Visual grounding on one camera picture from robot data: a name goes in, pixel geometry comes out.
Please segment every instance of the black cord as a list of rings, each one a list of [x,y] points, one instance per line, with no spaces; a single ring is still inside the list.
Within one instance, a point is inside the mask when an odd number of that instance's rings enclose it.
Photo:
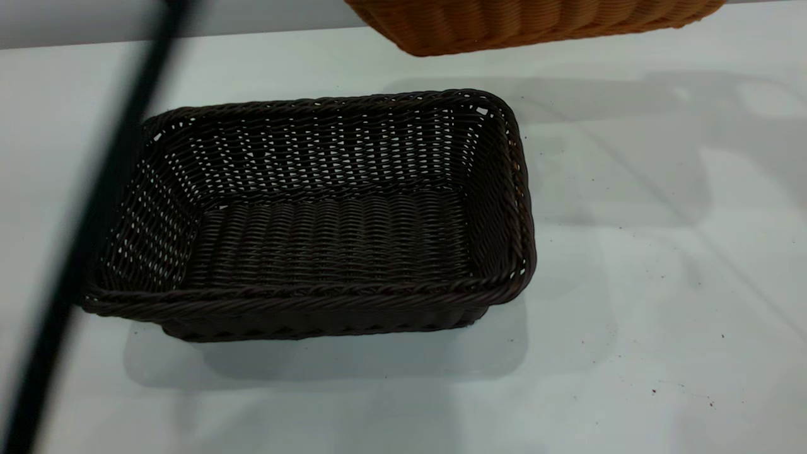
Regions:
[[[115,206],[119,203],[120,182],[128,181],[134,170],[136,163],[132,151],[140,140],[139,124],[193,1],[171,0],[165,8],[154,41],[123,108],[73,242],[44,308],[36,342],[21,376],[7,425],[3,454],[28,454],[34,448],[50,381],[73,307],[82,297],[86,273],[96,258],[96,248],[109,229]]]

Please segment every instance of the table surface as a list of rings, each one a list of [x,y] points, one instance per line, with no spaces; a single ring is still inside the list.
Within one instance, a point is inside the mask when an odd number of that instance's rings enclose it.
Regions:
[[[807,449],[807,2],[419,59],[369,28],[183,41],[154,111],[472,87],[524,138],[538,269],[476,325],[194,345],[82,314],[41,452]],[[4,409],[142,43],[0,51]]]

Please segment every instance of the dark brown wicker basket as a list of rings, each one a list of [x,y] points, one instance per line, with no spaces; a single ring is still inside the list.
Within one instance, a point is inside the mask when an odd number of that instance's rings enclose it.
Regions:
[[[85,310],[189,341],[467,326],[535,269],[518,126],[476,90],[144,123]]]

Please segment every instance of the white wall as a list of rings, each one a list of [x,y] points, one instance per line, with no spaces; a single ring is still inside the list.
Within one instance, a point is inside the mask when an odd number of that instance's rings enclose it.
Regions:
[[[0,48],[141,40],[165,0],[0,0]],[[206,0],[190,35],[357,27],[342,0]]]

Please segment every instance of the woven pattern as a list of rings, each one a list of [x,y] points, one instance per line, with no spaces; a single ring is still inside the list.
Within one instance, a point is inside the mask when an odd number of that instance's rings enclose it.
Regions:
[[[147,120],[85,310],[186,340],[466,326],[535,268],[493,95],[184,107]]]
[[[725,0],[345,0],[377,32],[424,57],[683,27]]]

